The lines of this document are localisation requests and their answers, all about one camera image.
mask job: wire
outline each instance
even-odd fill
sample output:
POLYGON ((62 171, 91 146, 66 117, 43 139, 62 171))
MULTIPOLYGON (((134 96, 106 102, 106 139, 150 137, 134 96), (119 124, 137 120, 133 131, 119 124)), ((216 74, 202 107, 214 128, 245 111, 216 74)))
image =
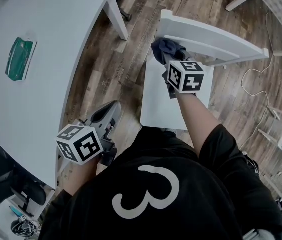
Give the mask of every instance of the wire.
POLYGON ((256 93, 256 94, 251 94, 251 93, 249 93, 249 92, 244 88, 244 86, 243 86, 243 81, 244 81, 245 76, 247 75, 247 73, 248 73, 249 71, 256 71, 256 72, 259 72, 259 73, 263 74, 268 68, 270 68, 270 66, 271 66, 271 64, 272 64, 272 60, 273 60, 273 44, 272 44, 272 41, 271 41, 269 29, 268 29, 268 14, 269 14, 269 7, 267 8, 267 13, 266 13, 266 17, 265 17, 265 27, 266 27, 267 36, 269 37, 269 41, 270 41, 270 45, 271 45, 271 60, 270 60, 269 66, 267 66, 267 67, 266 67, 264 70, 262 70, 262 71, 256 70, 256 69, 254 69, 254 68, 250 68, 247 72, 245 72, 245 74, 244 74, 244 76, 242 77, 242 80, 241 80, 241 87, 242 87, 243 90, 244 90, 247 94, 249 94, 250 96, 255 97, 255 96, 259 95, 259 94, 265 93, 265 96, 266 96, 266 99, 267 99, 267 106, 266 106, 266 109, 264 110, 264 113, 263 113, 263 115, 262 115, 261 121, 260 121, 259 124, 256 126, 256 128, 255 128, 254 132, 252 133, 252 135, 242 144, 242 146, 240 147, 240 150, 242 150, 242 147, 255 135, 255 133, 257 132, 257 129, 259 128, 259 126, 260 126, 261 123, 263 122, 263 119, 264 119, 264 117, 265 117, 265 114, 266 114, 266 112, 267 112, 267 110, 268 110, 268 108, 269 108, 269 105, 270 105, 269 97, 268 97, 268 94, 267 94, 267 92, 266 92, 265 90, 260 91, 260 92, 258 92, 258 93, 256 93))

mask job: white box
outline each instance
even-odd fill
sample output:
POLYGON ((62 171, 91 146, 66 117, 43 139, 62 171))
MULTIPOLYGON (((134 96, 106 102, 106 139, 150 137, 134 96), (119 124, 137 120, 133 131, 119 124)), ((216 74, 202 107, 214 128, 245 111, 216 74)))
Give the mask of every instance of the white box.
POLYGON ((198 94, 205 84, 206 68, 201 62, 170 61, 167 81, 180 94, 198 94))
POLYGON ((59 132, 56 143, 63 157, 78 165, 86 164, 104 151, 94 127, 69 124, 59 132))

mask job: number 3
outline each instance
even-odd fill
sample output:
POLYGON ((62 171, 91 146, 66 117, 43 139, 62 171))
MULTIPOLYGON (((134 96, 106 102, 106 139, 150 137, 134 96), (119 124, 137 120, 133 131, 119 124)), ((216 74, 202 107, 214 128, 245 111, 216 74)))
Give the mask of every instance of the number 3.
POLYGON ((151 165, 142 165, 138 168, 139 171, 148 172, 151 174, 160 174, 168 179, 171 183, 172 190, 171 193, 167 196, 166 199, 160 200, 154 198, 149 191, 146 191, 144 199, 142 203, 134 209, 126 210, 121 206, 121 200, 123 198, 122 194, 117 194, 113 200, 112 205, 115 212, 122 218, 131 220, 139 217, 147 208, 148 204, 150 204, 153 208, 158 210, 163 210, 171 205, 178 197, 180 191, 180 183, 178 177, 170 170, 165 169, 163 167, 154 167, 151 165))

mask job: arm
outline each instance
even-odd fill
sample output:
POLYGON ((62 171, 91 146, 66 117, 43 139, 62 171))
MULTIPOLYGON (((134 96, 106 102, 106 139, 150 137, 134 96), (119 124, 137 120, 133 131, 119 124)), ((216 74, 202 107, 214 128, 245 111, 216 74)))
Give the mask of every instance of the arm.
POLYGON ((220 124, 193 94, 176 92, 181 113, 198 156, 211 132, 220 124))
POLYGON ((192 94, 177 94, 181 112, 199 162, 222 181, 246 234, 252 229, 271 232, 282 239, 282 214, 271 192, 252 171, 235 138, 192 94))
POLYGON ((57 239, 61 232, 62 215, 74 194, 97 173, 100 157, 97 156, 84 165, 74 165, 72 174, 65 181, 63 191, 50 204, 44 218, 39 240, 57 239))

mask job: chair backrest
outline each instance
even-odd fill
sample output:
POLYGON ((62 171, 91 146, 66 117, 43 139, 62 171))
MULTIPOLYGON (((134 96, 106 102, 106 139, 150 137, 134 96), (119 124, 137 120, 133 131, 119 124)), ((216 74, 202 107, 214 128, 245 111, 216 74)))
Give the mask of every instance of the chair backrest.
POLYGON ((161 11, 155 37, 171 39, 186 47, 188 52, 215 58, 204 63, 210 67, 269 58, 266 48, 261 49, 217 27, 173 16, 170 10, 161 11))

